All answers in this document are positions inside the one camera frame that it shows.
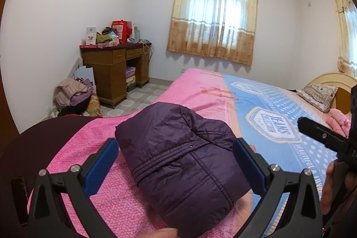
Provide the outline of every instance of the white wall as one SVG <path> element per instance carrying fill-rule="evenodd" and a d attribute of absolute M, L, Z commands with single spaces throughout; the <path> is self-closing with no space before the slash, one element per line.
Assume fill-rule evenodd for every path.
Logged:
<path fill-rule="evenodd" d="M 130 0 L 6 0 L 1 23 L 1 75 L 20 132 L 52 107 L 53 90 L 80 56 L 86 26 L 127 19 Z"/>
<path fill-rule="evenodd" d="M 133 0 L 132 19 L 141 38 L 152 41 L 152 78 L 175 80 L 181 68 L 202 68 L 287 88 L 297 43 L 299 0 L 258 0 L 256 41 L 251 67 L 216 58 L 166 51 L 174 0 Z"/>
<path fill-rule="evenodd" d="M 337 72 L 338 59 L 333 0 L 300 0 L 299 13 L 299 38 L 290 82 L 290 87 L 296 89 L 324 73 Z"/>

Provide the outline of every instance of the wooden bed frame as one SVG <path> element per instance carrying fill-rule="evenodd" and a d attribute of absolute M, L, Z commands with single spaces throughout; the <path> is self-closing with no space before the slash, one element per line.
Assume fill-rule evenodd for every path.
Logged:
<path fill-rule="evenodd" d="M 344 73 L 327 73 L 312 80 L 304 87 L 304 89 L 310 84 L 323 84 L 338 87 L 331 108 L 337 108 L 344 114 L 351 111 L 351 89 L 357 85 L 357 80 L 355 78 Z"/>

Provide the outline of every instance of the desk drawer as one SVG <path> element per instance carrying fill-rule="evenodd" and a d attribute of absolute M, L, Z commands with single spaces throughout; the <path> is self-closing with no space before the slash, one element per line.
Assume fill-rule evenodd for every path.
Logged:
<path fill-rule="evenodd" d="M 133 59 L 142 56 L 142 48 L 126 50 L 126 59 Z"/>
<path fill-rule="evenodd" d="M 125 61 L 125 50 L 113 51 L 113 64 Z"/>
<path fill-rule="evenodd" d="M 83 63 L 98 64 L 98 65 L 112 65 L 113 58 L 110 51 L 96 51 L 82 53 Z"/>

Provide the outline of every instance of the blue blanket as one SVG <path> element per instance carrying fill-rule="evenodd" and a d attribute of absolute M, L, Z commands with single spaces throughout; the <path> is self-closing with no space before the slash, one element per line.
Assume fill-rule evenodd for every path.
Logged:
<path fill-rule="evenodd" d="M 289 98 L 290 92 L 271 85 L 225 75 L 228 89 L 236 93 L 235 108 L 242 137 L 256 148 L 267 163 L 276 163 L 285 171 L 301 172 L 309 168 L 321 196 L 328 164 L 336 153 L 301 134 L 297 120 L 308 117 L 324 124 L 320 117 L 302 103 Z M 265 235 L 274 231 L 288 198 L 284 194 Z M 253 196 L 253 209 L 260 196 Z"/>

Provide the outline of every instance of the pink bedsheet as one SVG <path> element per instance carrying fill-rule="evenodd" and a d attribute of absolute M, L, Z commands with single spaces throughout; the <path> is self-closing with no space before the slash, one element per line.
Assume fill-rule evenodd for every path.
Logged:
<path fill-rule="evenodd" d="M 234 100 L 236 98 L 232 97 L 227 90 L 221 74 L 190 69 L 175 81 L 156 102 L 181 104 L 205 118 L 223 120 L 232 128 L 236 136 L 240 136 Z M 73 164 L 83 164 L 107 138 L 115 137 L 115 127 L 118 124 L 136 113 L 123 117 L 96 119 L 86 124 L 56 154 L 47 170 L 50 173 L 58 173 L 67 171 Z M 133 238 L 138 234 L 167 227 L 145 202 L 120 153 L 99 192 L 90 199 L 101 217 L 119 238 Z M 250 194 L 240 199 L 226 219 L 202 237 L 233 237 L 250 215 L 249 200 Z M 77 232 L 88 237 L 66 195 L 64 195 L 64 203 Z"/>

